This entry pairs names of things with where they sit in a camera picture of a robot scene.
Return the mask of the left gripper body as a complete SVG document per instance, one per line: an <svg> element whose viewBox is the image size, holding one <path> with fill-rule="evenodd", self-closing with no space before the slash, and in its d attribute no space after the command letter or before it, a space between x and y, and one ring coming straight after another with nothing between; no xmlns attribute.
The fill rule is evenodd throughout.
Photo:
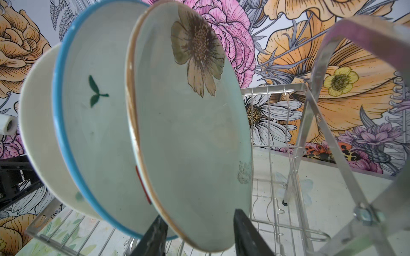
<svg viewBox="0 0 410 256"><path fill-rule="evenodd" d="M43 187L27 156L1 160L1 211Z"/></svg>

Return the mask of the pale green plate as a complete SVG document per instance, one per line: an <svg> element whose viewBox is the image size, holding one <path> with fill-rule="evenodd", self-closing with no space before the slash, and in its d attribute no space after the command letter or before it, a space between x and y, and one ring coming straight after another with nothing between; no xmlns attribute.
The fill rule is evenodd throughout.
<svg viewBox="0 0 410 256"><path fill-rule="evenodd" d="M159 215L197 250L231 248L235 210L251 210L252 145L210 23L183 3L150 5L130 36L126 98L138 173Z"/></svg>

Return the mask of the white patterned plate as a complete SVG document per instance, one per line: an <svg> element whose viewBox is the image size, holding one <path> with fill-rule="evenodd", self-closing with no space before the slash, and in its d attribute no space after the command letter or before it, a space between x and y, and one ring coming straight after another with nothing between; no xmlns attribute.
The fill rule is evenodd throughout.
<svg viewBox="0 0 410 256"><path fill-rule="evenodd" d="M141 1L101 1L76 17L61 44L52 113L61 154L86 202L141 239L158 216L137 173L126 110L128 40Z"/></svg>

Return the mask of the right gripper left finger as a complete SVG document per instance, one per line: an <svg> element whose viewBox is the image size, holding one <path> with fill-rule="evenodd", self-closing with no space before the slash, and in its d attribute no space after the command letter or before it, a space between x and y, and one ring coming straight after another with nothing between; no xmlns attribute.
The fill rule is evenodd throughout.
<svg viewBox="0 0 410 256"><path fill-rule="evenodd" d="M130 256L165 256L168 225L158 215Z"/></svg>

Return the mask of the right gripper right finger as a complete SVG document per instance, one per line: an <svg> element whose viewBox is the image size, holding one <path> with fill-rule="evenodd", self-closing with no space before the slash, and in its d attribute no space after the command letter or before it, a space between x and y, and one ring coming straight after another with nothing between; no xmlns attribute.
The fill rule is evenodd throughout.
<svg viewBox="0 0 410 256"><path fill-rule="evenodd" d="M275 256L241 209L235 210L233 227L237 256Z"/></svg>

